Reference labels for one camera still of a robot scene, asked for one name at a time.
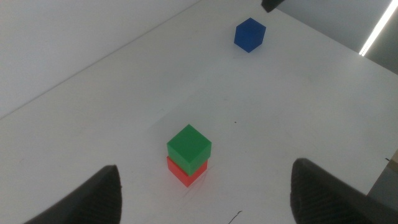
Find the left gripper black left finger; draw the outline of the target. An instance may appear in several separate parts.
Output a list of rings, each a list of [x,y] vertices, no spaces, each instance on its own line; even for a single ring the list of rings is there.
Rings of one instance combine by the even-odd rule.
[[[28,220],[31,224],[111,224],[122,214],[121,180],[116,165],[104,166],[73,192]]]

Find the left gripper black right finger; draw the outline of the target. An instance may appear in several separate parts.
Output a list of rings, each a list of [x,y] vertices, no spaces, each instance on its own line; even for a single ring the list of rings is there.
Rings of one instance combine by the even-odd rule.
[[[397,223],[397,211],[365,196],[306,158],[292,166],[290,207],[296,223]]]

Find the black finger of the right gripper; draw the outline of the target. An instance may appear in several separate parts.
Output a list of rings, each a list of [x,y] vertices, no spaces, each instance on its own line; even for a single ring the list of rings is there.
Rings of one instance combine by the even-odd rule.
[[[285,0],[262,0],[261,6],[266,12],[272,12],[279,5],[281,5]]]

